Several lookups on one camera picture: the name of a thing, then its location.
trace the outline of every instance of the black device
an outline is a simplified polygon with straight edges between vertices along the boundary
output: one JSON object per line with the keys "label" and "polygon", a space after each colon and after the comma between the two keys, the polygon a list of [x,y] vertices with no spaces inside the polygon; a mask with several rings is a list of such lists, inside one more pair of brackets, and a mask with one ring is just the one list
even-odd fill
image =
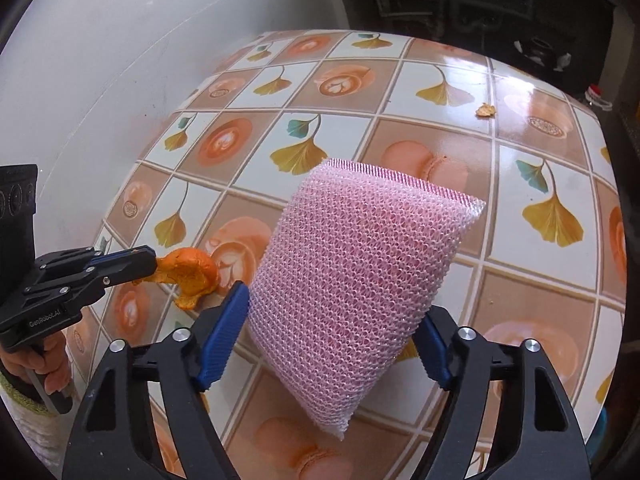
{"label": "black device", "polygon": [[[103,297],[105,288],[152,275],[157,265],[147,246],[113,254],[85,247],[36,259],[37,177],[34,164],[0,167],[0,345],[7,352],[42,352],[43,339],[80,321],[82,307]],[[44,379],[37,377],[41,384]],[[58,413],[71,410],[71,397],[47,397]]]}
{"label": "black device", "polygon": [[[111,344],[76,416],[63,480],[178,478],[162,463],[148,381],[161,385],[187,479],[240,479],[211,425],[196,381],[202,346],[224,307],[205,310],[190,330],[178,329],[155,344]],[[490,381],[503,382],[498,425],[486,469],[471,479],[590,478],[578,421],[537,341],[526,340],[520,346],[490,342],[470,327],[458,327],[445,309],[432,306],[414,343],[428,375],[449,391],[449,397],[412,480],[465,478]]]}

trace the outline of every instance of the teal ginkgo leaf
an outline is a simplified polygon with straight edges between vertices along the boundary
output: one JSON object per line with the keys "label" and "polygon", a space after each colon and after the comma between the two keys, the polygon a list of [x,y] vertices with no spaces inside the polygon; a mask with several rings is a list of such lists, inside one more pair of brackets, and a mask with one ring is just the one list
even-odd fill
{"label": "teal ginkgo leaf", "polygon": [[545,176],[542,174],[542,167],[544,166],[544,163],[539,166],[534,166],[528,162],[516,160],[516,166],[520,171],[520,176],[526,180],[532,188],[542,191],[543,193],[547,193],[549,191],[549,186],[546,183]]}
{"label": "teal ginkgo leaf", "polygon": [[189,124],[189,121],[191,120],[190,117],[183,117],[180,119],[180,122],[178,122],[178,128],[183,130],[185,129],[185,127],[187,126],[187,124]]}
{"label": "teal ginkgo leaf", "polygon": [[304,139],[309,134],[309,124],[311,121],[299,121],[297,119],[293,119],[289,121],[287,125],[287,131],[291,137],[297,137],[298,139]]}

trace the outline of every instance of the human hand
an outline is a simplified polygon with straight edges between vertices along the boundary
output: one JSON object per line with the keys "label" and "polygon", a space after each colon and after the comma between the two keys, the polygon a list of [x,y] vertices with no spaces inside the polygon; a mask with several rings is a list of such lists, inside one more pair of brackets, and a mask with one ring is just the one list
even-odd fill
{"label": "human hand", "polygon": [[44,390],[47,395],[65,388],[71,381],[71,366],[66,355],[66,338],[62,332],[56,332],[44,339],[44,353],[39,355],[32,349],[9,354],[0,347],[0,360],[6,370],[24,382],[31,384],[26,369],[39,375],[46,375]]}

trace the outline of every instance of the glossy surface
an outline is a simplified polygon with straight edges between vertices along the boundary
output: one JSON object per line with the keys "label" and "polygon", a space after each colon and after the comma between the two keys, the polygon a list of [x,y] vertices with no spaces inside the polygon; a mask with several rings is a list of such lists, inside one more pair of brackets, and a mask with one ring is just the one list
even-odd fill
{"label": "glossy surface", "polygon": [[[476,117],[483,103],[495,105],[494,118]],[[180,132],[185,139],[170,140]],[[160,255],[203,248],[223,280],[201,308],[216,306],[233,279],[251,280],[282,208],[324,156],[386,166],[487,202],[436,302],[494,340],[538,339],[590,434],[625,310],[626,254],[604,139],[591,112],[561,91],[478,54],[389,34],[261,36],[168,117],[97,245],[111,252],[147,243]],[[181,223],[161,240],[156,226],[169,218]],[[171,304],[171,290],[143,286],[142,300],[110,292],[73,332],[83,347],[97,346],[91,358],[72,349],[77,377],[88,378],[102,340],[133,335],[143,344],[193,322]],[[499,395],[496,384],[471,471],[484,467]],[[306,418],[244,331],[205,396],[243,480],[408,479],[443,403],[408,349],[339,442]],[[163,427],[157,388],[152,397]],[[166,460],[180,471],[165,441]]]}
{"label": "glossy surface", "polygon": [[344,26],[340,5],[34,0],[0,56],[0,164],[39,166],[38,252],[89,243],[148,136],[220,59],[267,27]]}

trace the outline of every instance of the orange peel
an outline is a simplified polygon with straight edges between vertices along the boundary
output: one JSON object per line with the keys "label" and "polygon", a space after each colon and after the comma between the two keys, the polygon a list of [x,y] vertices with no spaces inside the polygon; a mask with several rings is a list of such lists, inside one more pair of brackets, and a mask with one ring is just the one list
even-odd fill
{"label": "orange peel", "polygon": [[202,296],[212,293],[220,282],[215,261],[204,251],[183,247],[171,251],[164,258],[156,258],[156,272],[140,282],[169,283],[180,287],[175,304],[182,310],[193,310]]}

